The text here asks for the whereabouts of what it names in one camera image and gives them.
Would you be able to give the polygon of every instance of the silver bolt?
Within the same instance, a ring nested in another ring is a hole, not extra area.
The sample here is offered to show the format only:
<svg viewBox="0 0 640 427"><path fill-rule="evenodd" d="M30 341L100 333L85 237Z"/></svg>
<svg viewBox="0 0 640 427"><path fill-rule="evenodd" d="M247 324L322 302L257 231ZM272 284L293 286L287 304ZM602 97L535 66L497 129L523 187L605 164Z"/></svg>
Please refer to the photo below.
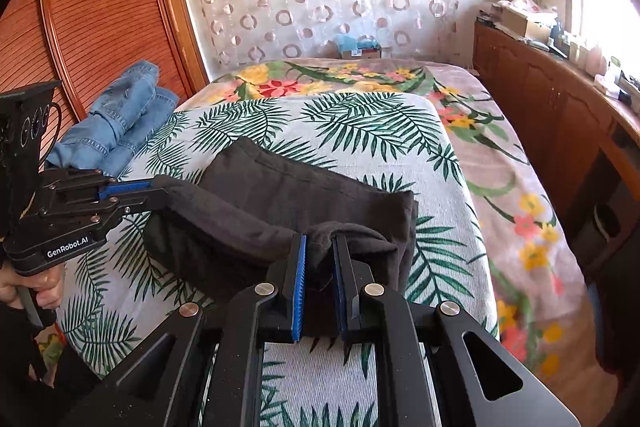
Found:
<svg viewBox="0 0 640 427"><path fill-rule="evenodd" d="M382 284L372 282L364 286L364 291L367 295L378 297L385 292L385 287Z"/></svg>
<svg viewBox="0 0 640 427"><path fill-rule="evenodd" d="M452 301L444 301L440 305L440 311L445 315L449 315L449 317L455 317L460 313L460 306Z"/></svg>
<svg viewBox="0 0 640 427"><path fill-rule="evenodd" d="M180 315L183 317L193 317L200 311L200 307L195 302L187 302L180 306Z"/></svg>
<svg viewBox="0 0 640 427"><path fill-rule="evenodd" d="M275 289L275 286L270 282L261 282L255 287L255 292L258 295L267 296L271 295L275 291Z"/></svg>

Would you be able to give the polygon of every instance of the bed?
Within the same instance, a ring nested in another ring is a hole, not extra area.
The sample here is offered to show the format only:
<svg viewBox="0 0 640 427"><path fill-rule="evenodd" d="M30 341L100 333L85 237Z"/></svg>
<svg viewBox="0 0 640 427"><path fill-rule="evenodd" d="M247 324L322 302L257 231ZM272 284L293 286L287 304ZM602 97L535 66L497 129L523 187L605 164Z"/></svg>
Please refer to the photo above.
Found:
<svg viewBox="0 0 640 427"><path fill-rule="evenodd" d="M459 302L583 426L603 418L616 380L595 360L584 280L516 134L475 77L403 60L251 66L178 108L122 179L195 182L238 136L385 190L413 190L420 217L406 297ZM98 375L182 303L207 302L148 257L145 220L126 218L105 247L67 264L60 327ZM373 358L360 346L342 367L329 339L270 346L260 424L375 425Z"/></svg>

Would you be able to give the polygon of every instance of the black handle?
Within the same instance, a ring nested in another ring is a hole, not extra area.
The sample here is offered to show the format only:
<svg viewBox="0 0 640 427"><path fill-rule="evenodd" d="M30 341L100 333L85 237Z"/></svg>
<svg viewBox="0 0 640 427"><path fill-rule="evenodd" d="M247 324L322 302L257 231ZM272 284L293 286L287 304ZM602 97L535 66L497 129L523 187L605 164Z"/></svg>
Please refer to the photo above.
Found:
<svg viewBox="0 0 640 427"><path fill-rule="evenodd" d="M24 311L27 313L27 317L29 317L29 322L34 327L39 330L43 330L44 328L48 328L56 323L56 311L40 308L36 301L35 290L25 288L24 286L18 286L17 290L18 295L20 296L20 301L24 306Z"/></svg>

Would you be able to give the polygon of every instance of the blue jeans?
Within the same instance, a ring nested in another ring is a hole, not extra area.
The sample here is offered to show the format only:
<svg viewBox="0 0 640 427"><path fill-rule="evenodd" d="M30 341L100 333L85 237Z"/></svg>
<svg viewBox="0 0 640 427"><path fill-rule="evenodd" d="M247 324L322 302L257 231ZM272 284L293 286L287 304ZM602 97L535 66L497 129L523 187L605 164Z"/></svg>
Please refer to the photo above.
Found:
<svg viewBox="0 0 640 427"><path fill-rule="evenodd" d="M69 129L54 145L47 161L63 168L97 169L102 168L118 145L139 150L146 138L166 122L178 100L171 91L156 87L158 75L158 67L146 60L128 68L98 97L87 118ZM134 134L125 138L142 120L153 100L160 105L158 113L146 118L146 125L141 124ZM119 164L112 161L110 165L114 168Z"/></svg>

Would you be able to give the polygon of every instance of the blue rubber strip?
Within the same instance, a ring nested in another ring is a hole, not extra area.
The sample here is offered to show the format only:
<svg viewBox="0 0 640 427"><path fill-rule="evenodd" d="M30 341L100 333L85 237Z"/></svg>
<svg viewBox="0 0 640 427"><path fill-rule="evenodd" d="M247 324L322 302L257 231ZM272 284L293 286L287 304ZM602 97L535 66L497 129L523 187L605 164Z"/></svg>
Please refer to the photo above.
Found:
<svg viewBox="0 0 640 427"><path fill-rule="evenodd" d="M105 200L115 194L122 194L123 192L137 192L138 190L144 190L151 186L151 180L140 180L135 182L124 182L113 185L107 185L103 190L98 192L98 199Z"/></svg>
<svg viewBox="0 0 640 427"><path fill-rule="evenodd" d="M298 266L296 267L296 283L293 286L293 324L291 336L294 342L302 336L302 317L305 312L305 260L306 260L306 235L300 238L300 250L298 252Z"/></svg>

